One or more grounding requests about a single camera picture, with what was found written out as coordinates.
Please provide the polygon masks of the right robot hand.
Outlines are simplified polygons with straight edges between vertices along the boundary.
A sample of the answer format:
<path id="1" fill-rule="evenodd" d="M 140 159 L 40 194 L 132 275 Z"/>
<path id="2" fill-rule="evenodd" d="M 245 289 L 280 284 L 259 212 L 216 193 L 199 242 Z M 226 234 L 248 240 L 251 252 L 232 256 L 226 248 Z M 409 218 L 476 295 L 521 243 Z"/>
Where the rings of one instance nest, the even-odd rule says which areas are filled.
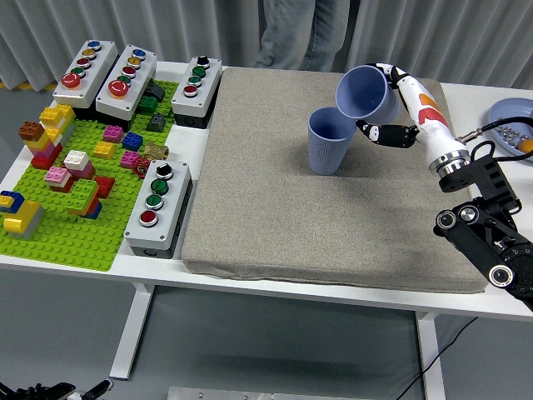
<path id="1" fill-rule="evenodd" d="M 390 88 L 395 88 L 413 121 L 411 127 L 375 124 L 358 120 L 356 126 L 373 143 L 394 148 L 410 148 L 419 142 L 426 149 L 426 164 L 433 173 L 459 169 L 469 163 L 469 152 L 457 141 L 446 118 L 430 92 L 409 73 L 397 66 L 375 63 Z"/>

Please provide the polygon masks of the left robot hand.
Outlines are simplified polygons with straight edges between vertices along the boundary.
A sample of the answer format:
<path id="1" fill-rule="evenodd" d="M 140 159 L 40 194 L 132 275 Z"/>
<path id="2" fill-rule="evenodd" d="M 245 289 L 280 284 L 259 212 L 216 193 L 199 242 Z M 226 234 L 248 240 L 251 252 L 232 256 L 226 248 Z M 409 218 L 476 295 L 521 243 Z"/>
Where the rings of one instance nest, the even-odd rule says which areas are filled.
<path id="1" fill-rule="evenodd" d="M 59 399 L 99 399 L 109 392 L 114 386 L 111 379 L 104 379 L 86 392 L 79 392 L 69 382 L 60 382 L 53 386 L 43 386 L 37 383 L 28 388 L 13 390 L 1 383 L 1 399 L 26 399 L 26 400 L 59 400 Z"/>

